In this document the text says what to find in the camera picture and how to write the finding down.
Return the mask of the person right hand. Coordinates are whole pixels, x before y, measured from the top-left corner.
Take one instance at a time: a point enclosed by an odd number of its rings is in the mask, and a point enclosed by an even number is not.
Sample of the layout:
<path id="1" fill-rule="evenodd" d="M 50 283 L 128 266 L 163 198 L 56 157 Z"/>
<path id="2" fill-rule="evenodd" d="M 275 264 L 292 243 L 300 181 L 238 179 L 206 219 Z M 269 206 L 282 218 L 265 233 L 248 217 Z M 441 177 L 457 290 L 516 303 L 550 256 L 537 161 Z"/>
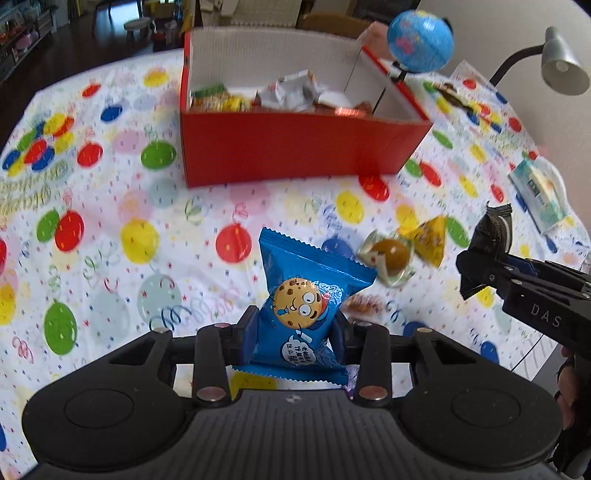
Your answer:
<path id="1" fill-rule="evenodd" d="M 567 430 L 575 421 L 573 404 L 578 397 L 579 378 L 574 370 L 574 353 L 565 346 L 561 347 L 560 353 L 564 363 L 557 373 L 558 392 L 555 397 L 562 414 L 563 429 Z"/>

